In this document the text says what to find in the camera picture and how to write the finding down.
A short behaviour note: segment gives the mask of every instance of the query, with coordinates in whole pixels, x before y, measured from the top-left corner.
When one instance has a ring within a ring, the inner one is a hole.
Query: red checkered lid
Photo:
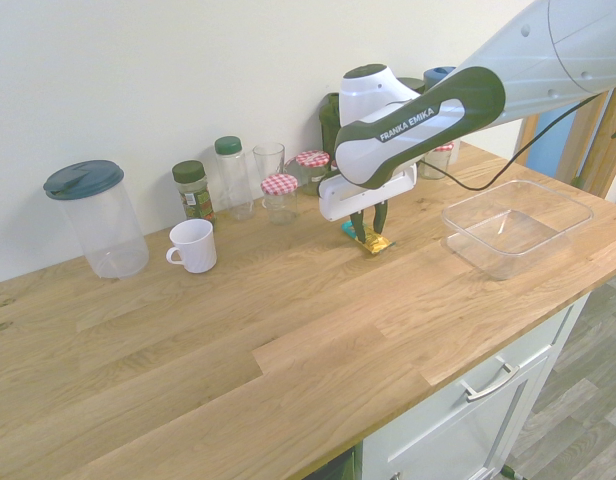
[[[261,189],[266,195],[285,195],[297,190],[299,183],[292,175],[275,173],[261,182]]]
[[[330,160],[330,155],[321,150],[309,150],[297,155],[296,160],[302,167],[323,167],[328,163],[328,160]]]
[[[433,151],[434,152],[449,152],[450,150],[453,149],[454,146],[455,144],[453,142],[450,142],[450,143],[447,143],[445,145],[435,148]]]

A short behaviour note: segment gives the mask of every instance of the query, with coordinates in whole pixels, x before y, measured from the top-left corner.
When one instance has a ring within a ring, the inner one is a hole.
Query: cabinet drawer
[[[586,297],[555,314],[459,379],[367,437],[363,442],[364,466],[380,463],[384,465],[384,468],[388,468],[390,462],[395,461],[400,454],[408,450],[417,439],[439,428],[449,419],[467,415],[475,409],[476,404],[481,403],[482,400],[467,402],[468,386],[479,392],[490,386],[501,384],[510,377],[512,377],[510,380],[512,383],[525,375],[527,370],[542,363],[547,357],[552,357],[553,352],[556,355],[579,316],[585,300]],[[504,364],[514,369],[518,367],[518,373],[512,376],[505,370]],[[373,476],[366,474],[367,471],[368,469],[364,467],[364,480],[375,480]]]

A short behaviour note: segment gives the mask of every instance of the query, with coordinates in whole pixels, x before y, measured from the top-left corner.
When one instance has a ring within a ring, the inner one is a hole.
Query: wood laminate floor
[[[529,480],[616,480],[616,277],[588,299],[507,463]]]

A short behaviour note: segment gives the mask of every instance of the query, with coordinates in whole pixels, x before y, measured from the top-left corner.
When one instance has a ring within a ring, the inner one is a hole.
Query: glass jar
[[[215,141],[215,152],[224,182],[230,215],[235,220],[247,220],[255,215],[246,168],[246,154],[238,137],[221,137]]]
[[[172,167],[177,190],[187,219],[203,218],[215,223],[215,212],[212,209],[210,192],[208,192],[208,177],[204,166],[197,160],[188,160]]]
[[[424,161],[445,172],[448,169],[448,162],[450,161],[452,149],[452,142],[437,147],[424,156]],[[424,163],[419,163],[419,176],[429,180],[439,180],[440,178],[444,178],[446,175],[435,170],[434,168],[430,168]]]
[[[270,222],[288,225],[297,218],[297,186],[299,182],[292,175],[276,173],[261,182],[264,192],[264,207]]]
[[[300,153],[295,160],[301,169],[301,190],[306,195],[317,196],[319,182],[328,172],[330,155],[321,150],[310,150]]]

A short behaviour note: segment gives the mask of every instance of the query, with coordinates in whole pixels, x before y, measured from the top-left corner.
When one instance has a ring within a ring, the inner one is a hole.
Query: silver handle
[[[484,388],[481,392],[476,392],[474,389],[470,387],[470,385],[465,384],[466,392],[468,393],[468,397],[466,398],[466,400],[468,401],[468,403],[474,402],[475,400],[479,400],[480,398],[487,397],[491,393],[496,392],[501,387],[506,385],[509,381],[511,381],[515,377],[515,375],[517,375],[517,372],[519,372],[520,368],[521,367],[519,367],[519,365],[517,365],[516,367],[512,367],[509,364],[504,363],[504,370],[506,370],[508,374],[505,375],[498,382],[495,382],[489,387]]]

